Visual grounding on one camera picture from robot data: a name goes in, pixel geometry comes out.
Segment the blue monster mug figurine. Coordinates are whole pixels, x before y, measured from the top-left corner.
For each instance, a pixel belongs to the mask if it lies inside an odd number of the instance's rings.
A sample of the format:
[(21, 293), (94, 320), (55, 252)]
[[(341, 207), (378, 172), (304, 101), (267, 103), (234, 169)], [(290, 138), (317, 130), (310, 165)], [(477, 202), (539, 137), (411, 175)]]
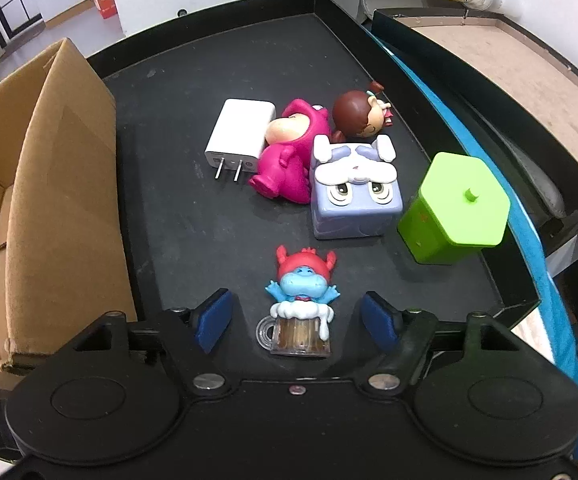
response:
[(290, 254), (276, 249), (277, 278), (265, 286), (274, 302), (257, 324), (256, 340), (273, 356), (325, 359), (331, 354), (331, 304), (340, 292), (331, 283), (336, 254), (305, 247)]

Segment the lavender cube face toy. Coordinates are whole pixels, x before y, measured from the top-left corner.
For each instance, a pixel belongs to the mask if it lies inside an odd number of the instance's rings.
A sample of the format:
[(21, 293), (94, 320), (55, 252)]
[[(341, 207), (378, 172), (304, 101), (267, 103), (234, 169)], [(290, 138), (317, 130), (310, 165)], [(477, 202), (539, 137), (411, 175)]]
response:
[(384, 234), (403, 211), (395, 159), (386, 134), (370, 144), (333, 144), (324, 134), (315, 136), (310, 167), (314, 237), (342, 240)]

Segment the green hexagonal container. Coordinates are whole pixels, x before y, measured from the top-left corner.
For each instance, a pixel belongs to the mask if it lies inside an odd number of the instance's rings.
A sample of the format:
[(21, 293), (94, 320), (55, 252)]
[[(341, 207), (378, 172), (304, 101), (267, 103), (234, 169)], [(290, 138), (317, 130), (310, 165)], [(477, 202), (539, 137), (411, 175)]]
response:
[(418, 263), (453, 264), (497, 246), (509, 211), (507, 193), (482, 159), (439, 152), (397, 231)]

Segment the pink bear figurine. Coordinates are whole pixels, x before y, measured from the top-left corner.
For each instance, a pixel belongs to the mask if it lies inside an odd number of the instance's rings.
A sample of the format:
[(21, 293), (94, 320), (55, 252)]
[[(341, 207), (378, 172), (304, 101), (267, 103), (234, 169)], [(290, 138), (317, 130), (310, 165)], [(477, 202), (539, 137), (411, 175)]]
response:
[(330, 136), (328, 117), (328, 110), (321, 105), (302, 99), (291, 101), (280, 117), (269, 123), (267, 145), (249, 185), (270, 200), (280, 197), (308, 204), (313, 143), (318, 134)]

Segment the brown cardboard box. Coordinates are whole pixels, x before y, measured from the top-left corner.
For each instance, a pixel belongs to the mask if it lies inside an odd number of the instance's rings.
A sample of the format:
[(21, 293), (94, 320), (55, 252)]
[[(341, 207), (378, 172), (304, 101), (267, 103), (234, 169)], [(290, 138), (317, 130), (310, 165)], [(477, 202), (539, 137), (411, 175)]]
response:
[(0, 396), (109, 311), (136, 315), (115, 102), (63, 39), (0, 82)]

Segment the brown haired doll figurine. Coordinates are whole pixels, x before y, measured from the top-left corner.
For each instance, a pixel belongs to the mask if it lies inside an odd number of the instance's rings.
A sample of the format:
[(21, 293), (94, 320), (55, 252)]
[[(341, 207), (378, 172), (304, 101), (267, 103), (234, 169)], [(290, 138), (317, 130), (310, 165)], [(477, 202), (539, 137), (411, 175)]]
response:
[(382, 84), (371, 81), (365, 91), (350, 90), (336, 98), (332, 107), (334, 131), (331, 140), (344, 143), (368, 139), (393, 123), (391, 103), (380, 99)]

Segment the black box with brown top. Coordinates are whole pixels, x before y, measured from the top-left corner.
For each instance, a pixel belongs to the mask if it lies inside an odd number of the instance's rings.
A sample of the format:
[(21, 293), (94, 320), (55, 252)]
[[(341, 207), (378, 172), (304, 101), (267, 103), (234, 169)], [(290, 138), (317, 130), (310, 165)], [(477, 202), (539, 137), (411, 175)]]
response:
[(371, 31), (464, 121), (546, 242), (578, 227), (578, 69), (493, 14), (377, 10)]

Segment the white wall charger plug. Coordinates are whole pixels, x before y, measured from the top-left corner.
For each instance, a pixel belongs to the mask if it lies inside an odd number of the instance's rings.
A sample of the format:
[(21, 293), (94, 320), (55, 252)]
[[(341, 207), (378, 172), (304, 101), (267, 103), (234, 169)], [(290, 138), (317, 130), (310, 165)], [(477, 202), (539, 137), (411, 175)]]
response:
[(225, 171), (255, 174), (264, 151), (267, 127), (276, 118), (272, 102), (226, 99), (205, 147), (205, 158), (217, 180)]

